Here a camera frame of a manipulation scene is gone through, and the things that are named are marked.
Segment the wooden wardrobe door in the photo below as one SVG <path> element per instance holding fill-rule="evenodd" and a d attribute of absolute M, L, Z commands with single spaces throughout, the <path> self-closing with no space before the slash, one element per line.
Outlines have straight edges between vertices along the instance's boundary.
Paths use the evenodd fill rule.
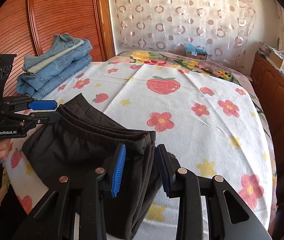
<path fill-rule="evenodd" d="M 16 95 L 24 57 L 46 52 L 54 34 L 86 38 L 94 61 L 115 56 L 109 0 L 5 0 L 0 7 L 0 54 L 15 54 L 4 96 Z"/>

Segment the colourful floral blanket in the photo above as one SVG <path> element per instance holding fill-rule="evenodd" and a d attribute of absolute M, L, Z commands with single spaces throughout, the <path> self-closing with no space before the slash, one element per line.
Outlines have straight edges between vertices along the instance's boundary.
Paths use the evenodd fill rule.
<path fill-rule="evenodd" d="M 241 95 L 248 94 L 250 96 L 258 116 L 262 121 L 266 121 L 265 114 L 257 96 L 254 93 L 253 87 L 249 82 L 249 78 L 237 70 L 225 67 L 221 64 L 206 60 L 192 59 L 173 53 L 143 50 L 124 51 L 107 60 L 107 62 L 110 64 L 145 63 L 158 67 L 171 67 L 181 70 L 183 73 L 200 73 L 204 76 L 213 76 L 225 81 L 233 82 L 242 87 L 239 92 Z"/>

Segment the cardboard box blue tissue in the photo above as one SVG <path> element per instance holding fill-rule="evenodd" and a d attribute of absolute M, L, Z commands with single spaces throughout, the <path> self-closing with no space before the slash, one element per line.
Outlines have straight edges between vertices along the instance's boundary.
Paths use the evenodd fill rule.
<path fill-rule="evenodd" d="M 203 46 L 194 46 L 191 43 L 186 43 L 184 46 L 186 57 L 198 60 L 207 60 L 209 54 Z"/>

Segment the black shorts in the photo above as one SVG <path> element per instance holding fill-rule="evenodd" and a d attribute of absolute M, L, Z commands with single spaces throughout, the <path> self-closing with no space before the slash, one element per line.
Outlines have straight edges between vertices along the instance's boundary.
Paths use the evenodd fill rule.
<path fill-rule="evenodd" d="M 126 129 L 78 94 L 57 109 L 60 120 L 41 126 L 22 151 L 49 188 L 67 176 L 82 187 L 85 175 L 126 147 L 120 190 L 104 204 L 106 231 L 120 239 L 134 238 L 162 182 L 154 153 L 154 131 Z"/>

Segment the wooden cabinet row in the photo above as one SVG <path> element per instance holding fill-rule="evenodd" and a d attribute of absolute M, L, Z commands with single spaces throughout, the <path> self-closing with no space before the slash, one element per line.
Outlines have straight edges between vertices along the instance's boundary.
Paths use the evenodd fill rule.
<path fill-rule="evenodd" d="M 276 167 L 282 174 L 284 173 L 284 76 L 266 58 L 256 53 L 250 77 L 269 125 Z"/>

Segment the blue folded denim jeans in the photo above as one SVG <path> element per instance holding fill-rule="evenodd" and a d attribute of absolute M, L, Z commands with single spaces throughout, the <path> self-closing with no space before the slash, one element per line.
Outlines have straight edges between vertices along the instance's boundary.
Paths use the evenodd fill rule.
<path fill-rule="evenodd" d="M 92 57 L 89 55 L 92 45 L 89 40 L 81 39 L 84 40 L 83 45 L 54 60 L 39 72 L 33 75 L 24 72 L 19 75 L 17 92 L 41 100 L 68 78 L 86 67 L 92 61 Z"/>

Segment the white floral bed sheet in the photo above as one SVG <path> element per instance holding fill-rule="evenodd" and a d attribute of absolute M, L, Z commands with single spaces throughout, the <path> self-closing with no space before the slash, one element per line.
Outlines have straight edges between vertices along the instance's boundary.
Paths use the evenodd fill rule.
<path fill-rule="evenodd" d="M 196 175 L 222 176 L 269 227 L 271 152 L 250 91 L 188 70 L 92 62 L 47 99 L 62 104 L 77 94 L 125 128 L 155 131 L 157 144 Z"/>

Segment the cardboard box on cabinet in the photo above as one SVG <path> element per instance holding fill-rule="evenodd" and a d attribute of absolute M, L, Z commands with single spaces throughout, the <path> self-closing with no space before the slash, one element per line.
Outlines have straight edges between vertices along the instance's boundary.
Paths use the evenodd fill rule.
<path fill-rule="evenodd" d="M 269 59 L 284 72 L 284 59 L 282 59 L 278 54 L 274 51 L 271 52 Z"/>

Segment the sheer circle pattern curtain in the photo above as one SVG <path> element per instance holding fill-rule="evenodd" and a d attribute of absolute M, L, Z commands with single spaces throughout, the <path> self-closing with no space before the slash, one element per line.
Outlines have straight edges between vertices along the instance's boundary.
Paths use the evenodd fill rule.
<path fill-rule="evenodd" d="M 176 53 L 193 46 L 214 61 L 243 64 L 253 0 L 109 0 L 117 51 Z"/>

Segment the grey-blue folded jeans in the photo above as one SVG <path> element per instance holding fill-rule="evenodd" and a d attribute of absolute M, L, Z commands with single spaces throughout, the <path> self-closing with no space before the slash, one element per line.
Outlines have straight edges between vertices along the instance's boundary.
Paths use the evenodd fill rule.
<path fill-rule="evenodd" d="M 84 40 L 74 38 L 68 33 L 54 34 L 51 48 L 40 56 L 26 55 L 24 57 L 23 71 L 28 74 L 35 74 L 41 69 L 59 59 L 63 55 L 84 44 Z"/>

